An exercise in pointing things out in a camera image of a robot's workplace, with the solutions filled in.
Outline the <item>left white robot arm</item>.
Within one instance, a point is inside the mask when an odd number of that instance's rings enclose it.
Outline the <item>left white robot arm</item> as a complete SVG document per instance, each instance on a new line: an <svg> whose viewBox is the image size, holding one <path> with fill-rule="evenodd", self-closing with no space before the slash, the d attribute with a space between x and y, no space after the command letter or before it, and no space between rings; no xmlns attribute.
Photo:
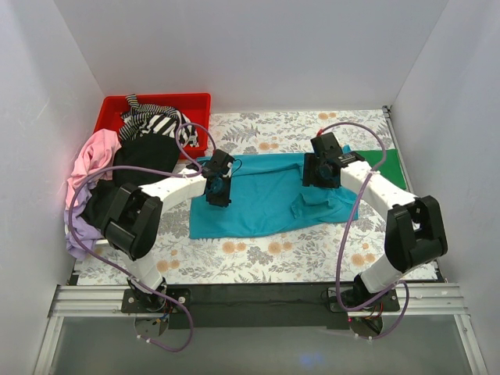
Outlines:
<svg viewBox="0 0 500 375"><path fill-rule="evenodd" d="M150 253L162 214L187 200L205 197L210 205L230 204L230 182L235 158L217 149L201 165L191 163L173 177L154 184L124 184L105 215L101 232L121 252L127 282L134 297L151 313L166 303L166 282Z"/></svg>

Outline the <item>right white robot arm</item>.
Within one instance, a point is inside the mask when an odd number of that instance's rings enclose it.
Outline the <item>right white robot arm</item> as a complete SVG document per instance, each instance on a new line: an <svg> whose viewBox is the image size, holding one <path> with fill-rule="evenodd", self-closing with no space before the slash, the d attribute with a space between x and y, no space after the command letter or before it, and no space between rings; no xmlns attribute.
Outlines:
<svg viewBox="0 0 500 375"><path fill-rule="evenodd" d="M385 220L384 254L358 274L348 290L337 290L337 303L348 311L371 310L407 273L448 251L438 201L401 189L357 152L343 152L332 133L319 133L305 154L303 185L346 188Z"/></svg>

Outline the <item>teal t shirt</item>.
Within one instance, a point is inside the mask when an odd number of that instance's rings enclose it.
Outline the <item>teal t shirt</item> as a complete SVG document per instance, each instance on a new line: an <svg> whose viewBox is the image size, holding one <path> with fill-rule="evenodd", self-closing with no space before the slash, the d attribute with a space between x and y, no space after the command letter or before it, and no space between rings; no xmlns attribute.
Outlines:
<svg viewBox="0 0 500 375"><path fill-rule="evenodd" d="M231 203L191 200L189 238L258 238L348 220L356 194L340 188L304 187L302 153L237 155Z"/></svg>

